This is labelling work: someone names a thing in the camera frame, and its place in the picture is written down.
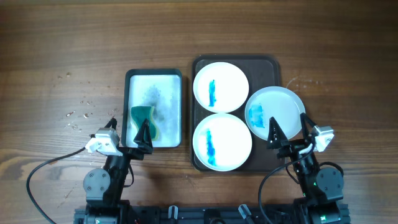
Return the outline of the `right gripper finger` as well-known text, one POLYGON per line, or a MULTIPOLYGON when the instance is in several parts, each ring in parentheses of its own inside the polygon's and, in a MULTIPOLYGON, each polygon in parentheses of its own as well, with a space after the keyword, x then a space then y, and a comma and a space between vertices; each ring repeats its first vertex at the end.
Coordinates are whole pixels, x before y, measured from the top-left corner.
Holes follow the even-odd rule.
POLYGON ((310 132, 308 131, 308 127, 315 127, 316 123, 312 121, 306 113, 301 113, 300 114, 300 122, 302 126, 302 134, 303 134, 303 139, 305 141, 308 141, 310 139, 310 132))
POLYGON ((274 117, 269 119, 268 149, 282 149, 289 145, 289 140, 274 117))

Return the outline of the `green and yellow sponge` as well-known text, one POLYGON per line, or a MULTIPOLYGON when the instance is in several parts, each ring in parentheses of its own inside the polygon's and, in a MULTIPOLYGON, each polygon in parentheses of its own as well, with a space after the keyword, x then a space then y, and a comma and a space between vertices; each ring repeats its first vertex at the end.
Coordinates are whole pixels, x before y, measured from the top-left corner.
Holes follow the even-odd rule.
POLYGON ((155 141, 159 137, 159 128, 155 123, 153 113, 153 106, 133 106, 131 108, 132 124, 137 129, 139 129, 142 126, 143 122, 147 119, 149 121, 150 137, 153 141, 155 141))

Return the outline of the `pale grey plate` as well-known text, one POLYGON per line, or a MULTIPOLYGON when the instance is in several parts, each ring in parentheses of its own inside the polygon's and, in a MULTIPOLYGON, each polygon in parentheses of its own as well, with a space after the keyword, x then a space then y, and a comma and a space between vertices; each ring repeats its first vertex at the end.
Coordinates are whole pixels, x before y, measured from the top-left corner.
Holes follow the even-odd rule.
POLYGON ((302 126, 300 115, 305 112, 302 100, 291 90, 269 86, 255 92, 246 103, 244 117, 250 131, 266 140, 269 120, 275 118, 288 139, 296 136, 302 126))

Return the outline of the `white plate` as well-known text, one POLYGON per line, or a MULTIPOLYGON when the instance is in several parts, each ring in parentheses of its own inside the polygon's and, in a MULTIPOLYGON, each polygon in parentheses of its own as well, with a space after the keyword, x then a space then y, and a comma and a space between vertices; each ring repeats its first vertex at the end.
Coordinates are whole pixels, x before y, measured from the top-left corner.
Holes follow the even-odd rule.
POLYGON ((249 83, 244 72, 227 62, 204 66, 193 81, 193 94, 204 109, 214 113, 229 113, 246 101, 249 83))
POLYGON ((199 122, 193 132, 192 145, 205 167, 226 172, 246 162, 252 149, 252 137, 238 117, 216 113, 199 122))

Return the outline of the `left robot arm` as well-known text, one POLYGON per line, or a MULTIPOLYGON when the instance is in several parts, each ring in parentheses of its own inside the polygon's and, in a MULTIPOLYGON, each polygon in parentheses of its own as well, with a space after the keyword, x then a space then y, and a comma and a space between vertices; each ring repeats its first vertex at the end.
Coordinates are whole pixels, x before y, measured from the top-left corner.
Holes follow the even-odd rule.
POLYGON ((86 144, 88 152, 106 156, 103 168, 93 169, 85 176, 86 208, 76 211, 75 223, 139 223, 140 218, 128 200, 121 198, 128 174, 133 174, 131 161, 143 160, 153 153, 149 120, 145 119, 134 142, 137 147, 122 147, 116 132, 116 119, 100 128, 86 144))

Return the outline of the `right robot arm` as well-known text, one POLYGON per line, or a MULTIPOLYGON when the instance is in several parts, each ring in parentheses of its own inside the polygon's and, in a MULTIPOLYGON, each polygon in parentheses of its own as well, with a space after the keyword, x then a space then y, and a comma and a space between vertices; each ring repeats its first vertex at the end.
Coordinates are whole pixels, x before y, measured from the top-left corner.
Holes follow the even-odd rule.
POLYGON ((298 223, 350 223, 348 206, 340 204, 343 199, 344 171, 333 162, 319 163, 316 152, 323 152, 334 137, 330 126, 318 126, 305 113, 300 114, 302 139, 290 141, 275 118, 269 119, 267 147, 277 149, 279 159, 288 157, 290 162, 275 168, 262 180, 258 191, 261 213, 267 223, 262 204, 262 188, 265 181, 274 173, 288 166, 294 168, 296 184, 299 184, 303 197, 292 204, 293 216, 298 223))

